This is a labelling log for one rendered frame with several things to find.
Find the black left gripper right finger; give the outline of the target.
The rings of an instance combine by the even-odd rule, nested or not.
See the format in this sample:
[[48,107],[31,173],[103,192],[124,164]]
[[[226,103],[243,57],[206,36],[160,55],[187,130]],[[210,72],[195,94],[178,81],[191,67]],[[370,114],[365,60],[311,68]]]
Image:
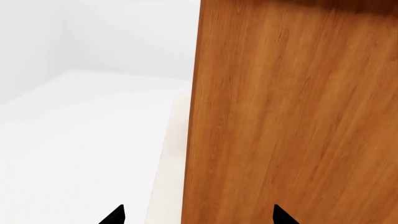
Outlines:
[[272,214],[274,224],[299,224],[292,216],[290,216],[279,205],[274,205]]

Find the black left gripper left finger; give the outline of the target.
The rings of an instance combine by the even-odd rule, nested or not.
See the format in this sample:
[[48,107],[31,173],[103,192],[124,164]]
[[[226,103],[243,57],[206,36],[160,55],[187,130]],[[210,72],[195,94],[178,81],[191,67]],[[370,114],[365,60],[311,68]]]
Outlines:
[[124,205],[120,205],[98,224],[124,224],[125,219]]

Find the brown wooden cabinet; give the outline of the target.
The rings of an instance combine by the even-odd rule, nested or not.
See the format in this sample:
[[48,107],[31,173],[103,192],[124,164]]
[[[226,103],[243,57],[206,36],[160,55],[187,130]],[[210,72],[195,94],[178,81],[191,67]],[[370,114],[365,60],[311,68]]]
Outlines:
[[398,0],[201,0],[181,224],[398,224]]

